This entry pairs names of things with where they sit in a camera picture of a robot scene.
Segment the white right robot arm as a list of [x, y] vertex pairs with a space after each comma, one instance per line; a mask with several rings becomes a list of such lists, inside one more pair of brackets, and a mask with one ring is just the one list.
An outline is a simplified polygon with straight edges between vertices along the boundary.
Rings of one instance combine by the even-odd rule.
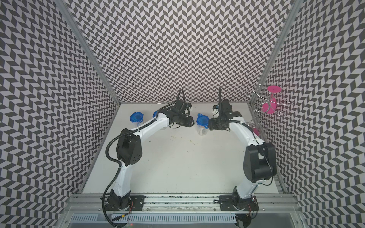
[[245, 177], [234, 187], [228, 203], [238, 211], [258, 211], [255, 191], [277, 174], [275, 146], [257, 136], [242, 114], [233, 111], [228, 99], [222, 98], [221, 88], [218, 90], [218, 103], [215, 107], [218, 116], [209, 119], [208, 129], [234, 133], [245, 149], [242, 163]]

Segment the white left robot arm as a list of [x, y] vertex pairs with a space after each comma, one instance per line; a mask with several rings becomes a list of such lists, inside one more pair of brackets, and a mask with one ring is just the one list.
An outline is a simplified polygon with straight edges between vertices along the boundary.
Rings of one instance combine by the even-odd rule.
[[131, 207], [132, 171], [142, 158], [142, 142], [173, 125], [194, 126], [194, 119], [190, 116], [191, 107], [192, 104], [186, 101], [185, 93], [180, 89], [176, 99], [158, 109], [150, 121], [132, 130], [123, 129], [119, 136], [108, 143], [106, 157], [118, 164], [118, 170], [101, 197], [103, 210], [124, 211]]

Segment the aluminium front rail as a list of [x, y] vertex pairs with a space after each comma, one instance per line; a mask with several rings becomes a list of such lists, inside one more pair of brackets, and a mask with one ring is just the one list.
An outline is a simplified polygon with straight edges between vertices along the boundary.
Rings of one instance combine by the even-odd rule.
[[305, 228], [291, 194], [256, 194], [234, 204], [229, 194], [132, 195], [132, 208], [103, 211], [98, 194], [72, 195], [58, 228]]

